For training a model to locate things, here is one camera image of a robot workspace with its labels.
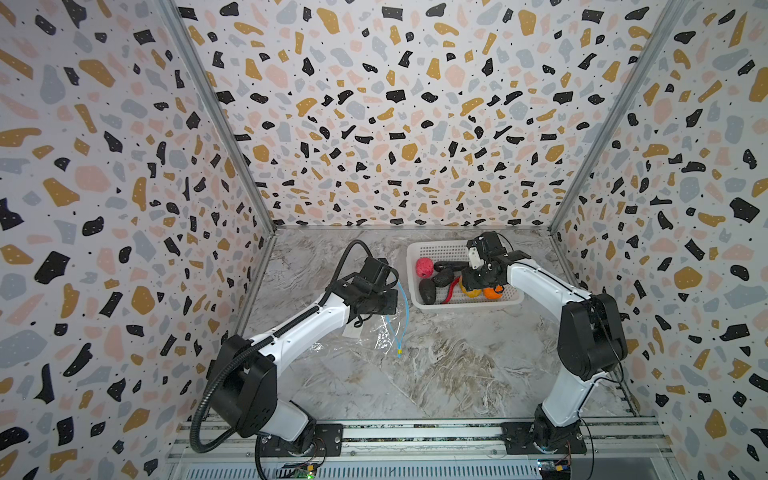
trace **white plastic basket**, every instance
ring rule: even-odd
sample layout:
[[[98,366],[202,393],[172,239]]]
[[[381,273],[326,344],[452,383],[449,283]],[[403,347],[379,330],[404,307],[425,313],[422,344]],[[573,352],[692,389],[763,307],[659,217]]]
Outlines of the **white plastic basket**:
[[[408,245],[406,251],[406,268],[408,269],[408,290],[411,293],[411,302],[421,310],[442,310],[448,308],[464,307],[488,307],[515,305],[523,301],[524,294],[513,286],[506,285],[504,293],[498,300],[489,300],[480,294],[475,298],[466,296],[459,285],[453,288],[453,297],[443,305],[445,296],[448,295],[447,286],[437,288],[437,300],[435,305],[427,305],[419,294],[419,282],[422,279],[416,275],[416,261],[419,258],[428,257],[433,262],[453,261],[468,262],[467,240],[445,240],[442,242],[418,242]]]

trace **blue cord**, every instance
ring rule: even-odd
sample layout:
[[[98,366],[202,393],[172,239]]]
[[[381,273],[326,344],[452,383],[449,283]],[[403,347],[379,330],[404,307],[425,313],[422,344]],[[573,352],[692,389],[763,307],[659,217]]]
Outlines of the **blue cord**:
[[[402,329],[402,335],[400,336],[400,339],[397,339],[397,335],[395,334],[395,329],[392,328],[392,324],[389,322],[389,315],[384,315],[384,320],[386,320],[386,324],[389,327],[389,331],[392,332],[392,336],[395,338],[395,345],[397,345],[397,356],[398,358],[402,354],[402,341],[406,337],[406,329],[408,328],[408,318],[410,317],[410,313],[408,311],[408,297],[406,297],[406,291],[402,289],[402,285],[400,285],[400,282],[397,283],[397,286],[400,288],[400,292],[402,293],[402,299],[406,302],[406,326]]]

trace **wall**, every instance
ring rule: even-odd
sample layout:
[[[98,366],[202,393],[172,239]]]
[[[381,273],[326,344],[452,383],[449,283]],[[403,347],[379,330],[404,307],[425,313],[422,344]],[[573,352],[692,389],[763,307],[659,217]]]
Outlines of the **wall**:
[[[0,476],[160,478],[252,205],[152,4],[0,14]]]
[[[178,3],[276,223],[457,226],[549,223],[666,2]]]
[[[768,470],[766,7],[690,3],[557,233],[695,479]]]

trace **pink ball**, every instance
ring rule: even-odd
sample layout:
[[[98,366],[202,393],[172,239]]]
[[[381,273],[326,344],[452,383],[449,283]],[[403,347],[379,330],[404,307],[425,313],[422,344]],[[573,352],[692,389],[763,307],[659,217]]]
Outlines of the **pink ball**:
[[[421,278],[429,278],[435,271],[435,264],[427,257],[422,257],[416,261],[416,275]]]

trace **gray marble floor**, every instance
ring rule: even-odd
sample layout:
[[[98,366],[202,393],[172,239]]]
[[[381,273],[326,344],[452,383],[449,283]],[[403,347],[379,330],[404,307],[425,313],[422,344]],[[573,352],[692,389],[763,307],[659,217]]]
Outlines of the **gray marble floor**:
[[[480,230],[280,230],[245,336],[262,332],[319,297],[349,241],[366,242],[401,273],[408,294],[406,248],[430,240],[469,239]],[[503,230],[515,247],[562,275],[549,238],[539,230]],[[342,275],[362,265],[356,247]],[[321,419],[529,417],[560,368],[558,324],[533,300],[506,308],[422,312],[411,306],[403,354],[381,316],[359,338],[337,330],[278,380],[280,397]],[[402,331],[404,313],[392,319]],[[596,388],[585,416],[628,415],[621,391]]]

